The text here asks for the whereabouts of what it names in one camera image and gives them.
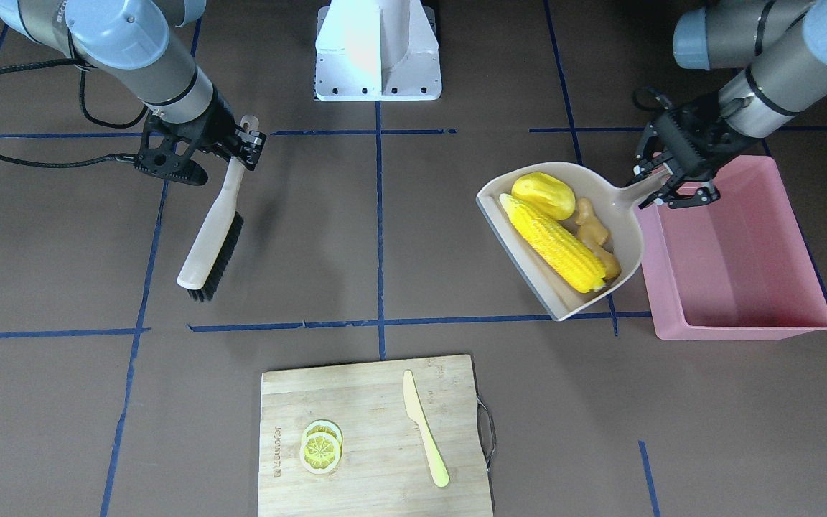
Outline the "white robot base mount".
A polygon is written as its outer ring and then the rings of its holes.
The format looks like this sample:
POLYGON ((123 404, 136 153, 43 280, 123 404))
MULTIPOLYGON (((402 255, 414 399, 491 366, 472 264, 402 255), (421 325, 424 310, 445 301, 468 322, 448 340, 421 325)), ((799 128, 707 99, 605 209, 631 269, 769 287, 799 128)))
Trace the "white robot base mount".
POLYGON ((433 1, 332 1, 317 12, 313 93, 324 102, 435 101, 433 1))

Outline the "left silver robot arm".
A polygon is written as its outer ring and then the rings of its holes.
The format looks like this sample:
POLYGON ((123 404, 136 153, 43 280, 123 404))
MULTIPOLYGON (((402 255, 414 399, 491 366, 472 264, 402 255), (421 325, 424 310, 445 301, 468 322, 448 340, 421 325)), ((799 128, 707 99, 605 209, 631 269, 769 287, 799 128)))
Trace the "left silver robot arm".
POLYGON ((716 173, 827 95, 827 1, 721 1, 682 14, 673 55, 687 69, 734 68, 717 91, 676 104, 654 99, 633 184, 665 174, 640 208, 716 202, 716 173))

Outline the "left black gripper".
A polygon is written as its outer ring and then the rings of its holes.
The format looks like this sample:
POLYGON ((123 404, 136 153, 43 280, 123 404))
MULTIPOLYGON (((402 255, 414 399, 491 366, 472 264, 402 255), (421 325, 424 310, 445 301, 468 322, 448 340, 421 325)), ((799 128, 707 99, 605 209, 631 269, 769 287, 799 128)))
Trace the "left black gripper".
POLYGON ((637 185, 664 169, 669 177, 662 187, 640 203, 670 209, 706 206, 721 199, 714 179, 719 168, 732 160, 737 134, 728 118, 737 101, 722 103, 719 93, 709 93, 676 105, 659 90, 635 90, 635 108, 652 118, 643 129, 635 152, 636 166, 629 186, 637 185))

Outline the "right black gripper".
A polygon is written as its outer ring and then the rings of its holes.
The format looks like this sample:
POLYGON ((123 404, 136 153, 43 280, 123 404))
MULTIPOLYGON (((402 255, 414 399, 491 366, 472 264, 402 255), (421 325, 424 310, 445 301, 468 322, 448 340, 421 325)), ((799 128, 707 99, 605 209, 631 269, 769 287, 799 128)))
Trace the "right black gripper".
POLYGON ((225 161, 237 154, 246 170, 253 171, 263 153, 267 135, 251 129, 250 122, 241 122, 239 130, 238 127, 228 102, 214 90, 209 107, 192 121, 175 124, 150 115, 142 130, 134 167, 157 179, 203 186, 209 176, 192 159, 194 153, 201 152, 225 161))

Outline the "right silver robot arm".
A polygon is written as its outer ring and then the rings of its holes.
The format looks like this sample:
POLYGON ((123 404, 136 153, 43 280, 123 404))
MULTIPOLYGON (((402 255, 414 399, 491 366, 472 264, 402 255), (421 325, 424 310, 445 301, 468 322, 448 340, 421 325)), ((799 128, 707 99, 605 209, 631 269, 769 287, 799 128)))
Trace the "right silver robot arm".
POLYGON ((148 109, 131 163, 157 179, 201 186, 192 156, 214 154, 252 170, 265 135, 237 122, 173 27, 193 23, 203 1, 0 1, 0 19, 78 67, 102 70, 148 109))

